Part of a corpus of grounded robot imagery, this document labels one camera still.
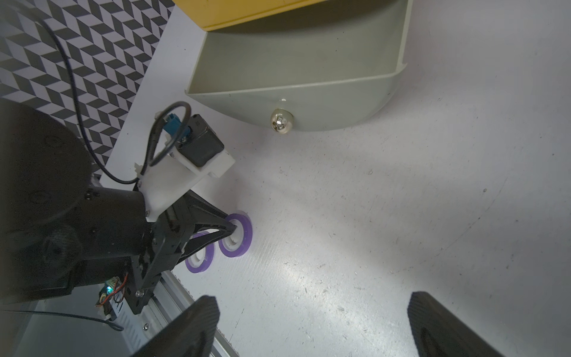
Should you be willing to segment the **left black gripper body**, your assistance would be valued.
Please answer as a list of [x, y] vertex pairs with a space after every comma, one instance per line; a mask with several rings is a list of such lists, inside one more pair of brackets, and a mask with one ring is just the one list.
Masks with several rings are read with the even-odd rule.
[[163, 272], [169, 272], [208, 245], [229, 237], [236, 230], [228, 215], [201, 196], [189, 191], [157, 221], [144, 230], [142, 251], [132, 257], [126, 303], [138, 315], [147, 306]]

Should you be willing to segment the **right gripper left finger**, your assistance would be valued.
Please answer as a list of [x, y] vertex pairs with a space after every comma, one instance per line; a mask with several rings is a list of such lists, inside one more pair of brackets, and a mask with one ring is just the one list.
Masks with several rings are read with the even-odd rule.
[[133, 356], [209, 356], [219, 317], [217, 299], [204, 295]]

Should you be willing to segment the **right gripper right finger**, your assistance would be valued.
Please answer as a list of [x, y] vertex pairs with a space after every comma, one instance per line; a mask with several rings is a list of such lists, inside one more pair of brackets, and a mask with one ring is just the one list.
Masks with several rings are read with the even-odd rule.
[[413, 292], [407, 316], [420, 356], [500, 356], [427, 292]]

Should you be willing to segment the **purple tape roll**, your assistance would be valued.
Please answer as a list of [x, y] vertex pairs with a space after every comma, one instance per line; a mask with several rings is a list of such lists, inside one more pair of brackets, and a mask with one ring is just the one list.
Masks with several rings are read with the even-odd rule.
[[236, 230], [219, 241], [219, 248], [226, 257], [241, 257], [252, 244], [254, 230], [251, 220], [243, 211], [228, 215], [226, 220], [236, 226]]
[[187, 270], [193, 274], [205, 272], [214, 260], [215, 244], [211, 243], [205, 248], [190, 255], [185, 260]]

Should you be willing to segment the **grey bottom drawer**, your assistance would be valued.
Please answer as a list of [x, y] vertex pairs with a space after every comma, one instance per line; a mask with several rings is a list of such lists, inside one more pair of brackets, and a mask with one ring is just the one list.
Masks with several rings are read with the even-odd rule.
[[396, 93], [411, 1], [323, 1], [208, 32], [187, 95], [245, 123], [354, 126]]

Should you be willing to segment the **yellow drawer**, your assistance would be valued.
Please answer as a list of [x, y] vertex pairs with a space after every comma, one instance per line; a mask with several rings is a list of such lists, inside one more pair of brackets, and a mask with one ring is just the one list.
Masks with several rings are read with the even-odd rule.
[[324, 0], [173, 0], [203, 31], [210, 32], [318, 4]]

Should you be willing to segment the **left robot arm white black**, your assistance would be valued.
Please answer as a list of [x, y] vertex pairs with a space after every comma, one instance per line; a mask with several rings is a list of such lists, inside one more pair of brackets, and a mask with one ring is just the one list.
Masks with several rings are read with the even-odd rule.
[[66, 296], [112, 278], [133, 313], [163, 272], [236, 230], [189, 189], [157, 212], [142, 190], [95, 187], [89, 154], [46, 113], [1, 101], [1, 303]]

